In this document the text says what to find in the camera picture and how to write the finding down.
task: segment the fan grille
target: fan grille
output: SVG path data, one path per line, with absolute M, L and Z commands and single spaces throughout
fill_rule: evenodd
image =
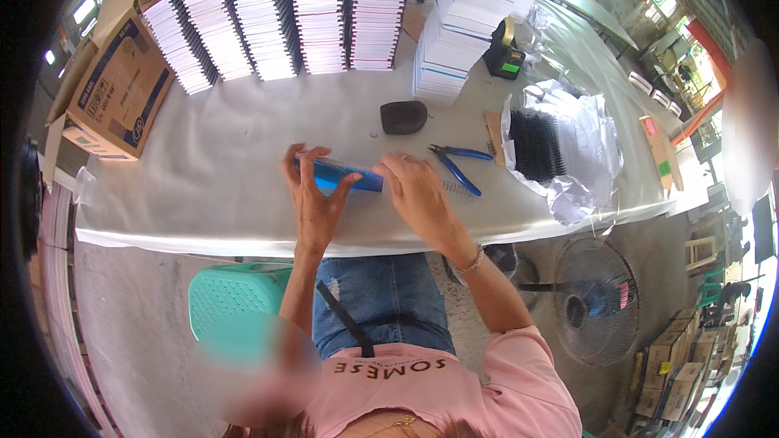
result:
M 639 315 L 636 280 L 622 255 L 582 238 L 563 250 L 555 277 L 555 329 L 566 352 L 594 367 L 621 362 Z

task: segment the concrete floor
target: concrete floor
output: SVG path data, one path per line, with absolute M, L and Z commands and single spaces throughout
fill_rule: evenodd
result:
M 567 355 L 555 333 L 552 297 L 538 296 L 533 316 L 591 433 L 618 427 L 629 416 L 625 393 L 633 350 L 647 345 L 677 309 L 695 301 L 700 281 L 684 271 L 687 231 L 682 214 L 620 225 L 609 236 L 632 268 L 640 294 L 636 344 L 619 364 L 588 367 Z M 541 282 L 551 282 L 554 261 L 570 238 L 520 243 L 516 248 L 535 262 Z M 457 354 L 483 375 L 488 334 L 473 299 L 466 288 L 447 280 L 438 254 L 429 254 L 428 262 L 445 297 Z M 87 351 L 106 404 L 128 438 L 212 438 L 224 429 L 200 411 L 189 392 L 187 365 L 196 341 L 189 328 L 186 291 L 202 268 L 227 263 L 75 244 L 75 289 Z M 524 296 L 526 301 L 533 297 Z

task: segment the right hand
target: right hand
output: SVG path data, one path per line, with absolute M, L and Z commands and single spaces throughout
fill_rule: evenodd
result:
M 476 260 L 478 248 L 454 215 L 441 179 L 429 162 L 391 152 L 382 156 L 372 170 L 384 177 L 395 209 L 430 247 L 460 269 Z

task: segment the cutting pliers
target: cutting pliers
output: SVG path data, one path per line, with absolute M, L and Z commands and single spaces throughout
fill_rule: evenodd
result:
M 460 168 L 458 168 L 454 162 L 452 162 L 451 159 L 447 155 L 451 154 L 453 156 L 464 156 L 467 158 L 478 158 L 478 159 L 486 159 L 487 161 L 491 161 L 493 158 L 491 155 L 487 154 L 486 152 L 481 151 L 474 151 L 473 149 L 462 149 L 462 148 L 451 148 L 450 146 L 446 146 L 442 148 L 441 146 L 437 146 L 435 144 L 430 144 L 430 147 L 428 148 L 435 155 L 439 157 L 441 162 L 443 162 L 444 166 L 449 168 L 449 171 L 452 171 L 452 174 L 455 178 L 457 178 L 463 186 L 476 195 L 477 197 L 482 196 L 482 192 L 479 191 L 478 188 L 471 182 L 471 180 L 468 180 L 462 171 L 460 171 Z

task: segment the blue jeans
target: blue jeans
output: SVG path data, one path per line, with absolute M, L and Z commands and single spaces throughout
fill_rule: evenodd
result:
M 443 296 L 423 253 L 324 259 L 316 273 L 374 345 L 409 343 L 454 355 Z M 322 360 L 357 340 L 314 291 L 312 338 Z

